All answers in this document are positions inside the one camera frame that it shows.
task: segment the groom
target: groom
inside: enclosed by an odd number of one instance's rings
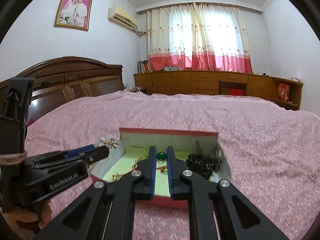
[[[83,0],[78,0],[76,7],[76,25],[83,27],[84,18],[87,16],[87,6],[83,3]]]

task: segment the air conditioner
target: air conditioner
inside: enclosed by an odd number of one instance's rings
[[[109,8],[108,20],[131,31],[137,29],[138,26],[138,20],[118,6]]]

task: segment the triangular cutout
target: triangular cutout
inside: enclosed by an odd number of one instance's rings
[[[232,196],[232,201],[244,229],[248,229],[261,223],[261,220],[256,214],[254,214],[237,196]]]
[[[84,199],[78,206],[76,206],[74,210],[72,210],[72,212],[70,212],[65,218],[63,218],[62,225],[78,231],[81,228],[90,202],[90,197]]]

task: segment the human hand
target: human hand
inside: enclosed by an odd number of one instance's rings
[[[25,230],[18,224],[18,221],[23,223],[38,222],[39,228],[44,228],[51,221],[51,208],[49,202],[50,201],[44,202],[40,218],[36,213],[20,207],[15,207],[9,213],[3,213],[3,217],[12,232],[14,232],[19,238],[28,240]]]

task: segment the framed wedding photo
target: framed wedding photo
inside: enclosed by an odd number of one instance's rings
[[[55,27],[89,30],[92,0],[60,0]]]

